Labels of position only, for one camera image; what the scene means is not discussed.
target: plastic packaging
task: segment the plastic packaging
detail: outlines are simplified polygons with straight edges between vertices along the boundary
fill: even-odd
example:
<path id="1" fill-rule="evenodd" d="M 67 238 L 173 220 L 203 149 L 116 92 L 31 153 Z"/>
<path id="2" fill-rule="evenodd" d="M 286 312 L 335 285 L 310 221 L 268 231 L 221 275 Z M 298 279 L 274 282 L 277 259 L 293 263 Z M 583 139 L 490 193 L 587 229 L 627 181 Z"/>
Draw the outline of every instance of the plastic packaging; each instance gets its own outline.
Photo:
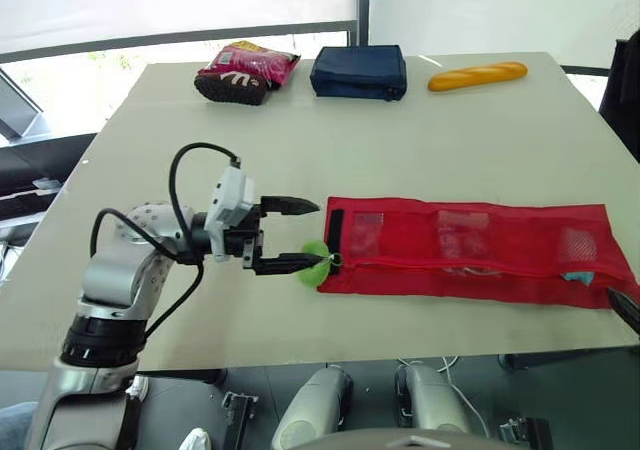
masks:
<path id="1" fill-rule="evenodd" d="M 260 75 L 271 90 L 277 90 L 287 83 L 298 60 L 299 55 L 270 50 L 241 40 L 225 46 L 209 65 L 198 71 L 198 75 L 227 72 Z"/>

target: white sneaker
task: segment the white sneaker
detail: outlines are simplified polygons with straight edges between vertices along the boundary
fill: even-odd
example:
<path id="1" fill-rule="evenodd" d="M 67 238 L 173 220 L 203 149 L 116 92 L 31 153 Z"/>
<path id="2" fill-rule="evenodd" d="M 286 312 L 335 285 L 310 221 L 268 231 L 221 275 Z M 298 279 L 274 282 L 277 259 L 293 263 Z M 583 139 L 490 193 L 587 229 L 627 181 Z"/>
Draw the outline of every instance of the white sneaker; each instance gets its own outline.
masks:
<path id="1" fill-rule="evenodd" d="M 184 439 L 179 450 L 211 450 L 209 434 L 202 428 L 194 428 Z"/>
<path id="2" fill-rule="evenodd" d="M 126 392 L 130 397 L 135 397 L 141 402 L 144 402 L 144 399 L 147 398 L 147 393 L 149 392 L 149 377 L 136 375 L 133 377 L 133 383 L 129 388 L 127 388 Z"/>

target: zipper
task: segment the zipper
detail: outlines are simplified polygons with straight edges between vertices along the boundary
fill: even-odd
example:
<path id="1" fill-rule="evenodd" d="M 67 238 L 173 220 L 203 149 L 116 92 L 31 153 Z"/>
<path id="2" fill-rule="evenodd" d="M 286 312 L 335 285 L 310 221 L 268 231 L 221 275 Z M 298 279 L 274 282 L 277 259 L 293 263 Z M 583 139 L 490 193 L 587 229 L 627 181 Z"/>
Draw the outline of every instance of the zipper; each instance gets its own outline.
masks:
<path id="1" fill-rule="evenodd" d="M 534 278 L 549 278 L 549 277 L 556 277 L 556 276 L 561 276 L 562 273 L 568 273 L 568 272 L 594 272 L 594 273 L 603 273 L 605 275 L 608 275 L 610 277 L 613 278 L 617 278 L 618 280 L 623 280 L 625 281 L 625 277 L 621 276 L 620 274 L 618 274 L 617 272 L 611 272 L 609 270 L 567 270 L 565 272 L 561 272 L 559 274 L 556 273 L 548 273 L 548 272 L 527 272 L 527 271 L 515 271 L 512 268 L 509 268 L 506 265 L 500 265 L 500 264 L 491 264 L 491 265 L 482 265 L 482 266 L 478 266 L 477 264 L 473 264 L 473 265 L 463 265 L 463 264 L 456 264 L 456 265 L 450 265 L 450 266 L 443 266 L 441 263 L 434 263 L 434 264 L 415 264 L 415 265 L 411 265 L 411 264 L 406 264 L 406 263 L 396 263 L 396 262 L 356 262 L 356 263 L 349 263 L 347 261 L 344 261 L 343 263 L 343 267 L 345 269 L 355 269 L 357 267 L 392 267 L 392 268 L 401 268 L 401 269 L 405 269 L 405 270 L 445 270 L 447 268 L 474 268 L 474 267 L 479 267 L 479 268 L 483 268 L 483 269 L 487 269 L 487 270 L 492 270 L 492 271 L 498 271 L 498 272 L 503 272 L 503 273 L 507 273 L 509 275 L 514 275 L 517 277 L 534 277 Z"/>

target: red snack bag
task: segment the red snack bag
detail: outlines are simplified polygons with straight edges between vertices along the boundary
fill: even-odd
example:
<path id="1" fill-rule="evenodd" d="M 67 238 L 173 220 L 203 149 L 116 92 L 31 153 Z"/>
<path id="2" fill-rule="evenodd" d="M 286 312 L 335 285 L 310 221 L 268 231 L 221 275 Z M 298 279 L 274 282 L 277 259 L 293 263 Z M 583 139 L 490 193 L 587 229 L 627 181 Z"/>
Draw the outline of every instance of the red snack bag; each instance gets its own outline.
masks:
<path id="1" fill-rule="evenodd" d="M 330 197 L 325 241 L 343 265 L 332 267 L 320 292 L 609 308 L 611 287 L 640 301 L 604 205 Z M 593 280 L 568 281 L 571 272 Z"/>
<path id="2" fill-rule="evenodd" d="M 277 90 L 287 83 L 298 60 L 299 55 L 269 50 L 241 40 L 225 46 L 209 65 L 198 70 L 198 75 L 246 72 L 264 77 L 270 89 Z"/>

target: black strap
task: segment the black strap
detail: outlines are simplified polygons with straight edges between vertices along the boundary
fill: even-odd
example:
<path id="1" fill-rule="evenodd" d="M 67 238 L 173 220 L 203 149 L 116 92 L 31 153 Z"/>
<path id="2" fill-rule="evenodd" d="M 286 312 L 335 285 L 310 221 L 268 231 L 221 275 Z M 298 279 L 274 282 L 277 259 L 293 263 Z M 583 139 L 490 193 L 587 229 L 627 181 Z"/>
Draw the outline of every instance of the black strap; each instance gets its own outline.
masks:
<path id="1" fill-rule="evenodd" d="M 344 220 L 344 210 L 333 210 L 329 217 L 329 232 L 327 234 L 327 246 L 329 253 L 340 253 L 340 240 L 342 239 L 342 222 Z M 331 265 L 329 275 L 337 275 L 340 267 Z"/>

